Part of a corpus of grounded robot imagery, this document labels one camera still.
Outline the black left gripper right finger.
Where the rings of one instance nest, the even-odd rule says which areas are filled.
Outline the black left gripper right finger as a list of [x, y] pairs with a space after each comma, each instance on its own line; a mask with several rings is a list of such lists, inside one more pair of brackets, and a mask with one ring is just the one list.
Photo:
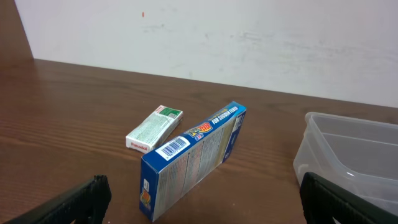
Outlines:
[[313, 173], [300, 186], [303, 214], [308, 224], [397, 224], [397, 216]]

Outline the clear plastic container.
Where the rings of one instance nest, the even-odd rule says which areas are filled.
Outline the clear plastic container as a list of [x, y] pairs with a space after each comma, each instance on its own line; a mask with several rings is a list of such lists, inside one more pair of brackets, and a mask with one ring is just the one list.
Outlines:
[[309, 112], [293, 161], [299, 182], [314, 172], [397, 214], [397, 125]]

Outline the blue fever medicine box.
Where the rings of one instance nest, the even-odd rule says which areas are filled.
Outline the blue fever medicine box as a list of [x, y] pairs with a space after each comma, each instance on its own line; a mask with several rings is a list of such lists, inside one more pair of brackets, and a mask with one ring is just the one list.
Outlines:
[[246, 107], [233, 101], [141, 158], [139, 208], [152, 222], [232, 153]]

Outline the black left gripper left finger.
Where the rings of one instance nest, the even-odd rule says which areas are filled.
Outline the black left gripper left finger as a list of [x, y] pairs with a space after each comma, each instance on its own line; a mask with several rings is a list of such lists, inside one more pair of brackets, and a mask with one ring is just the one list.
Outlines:
[[102, 223], [111, 201], [106, 175], [86, 182], [8, 221], [12, 223]]

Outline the white green Panadol box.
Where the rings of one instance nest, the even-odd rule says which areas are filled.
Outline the white green Panadol box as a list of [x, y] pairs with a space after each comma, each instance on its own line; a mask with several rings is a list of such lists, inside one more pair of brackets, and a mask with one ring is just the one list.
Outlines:
[[183, 118], [183, 111], [160, 105], [126, 136], [126, 147], [144, 154], [161, 146]]

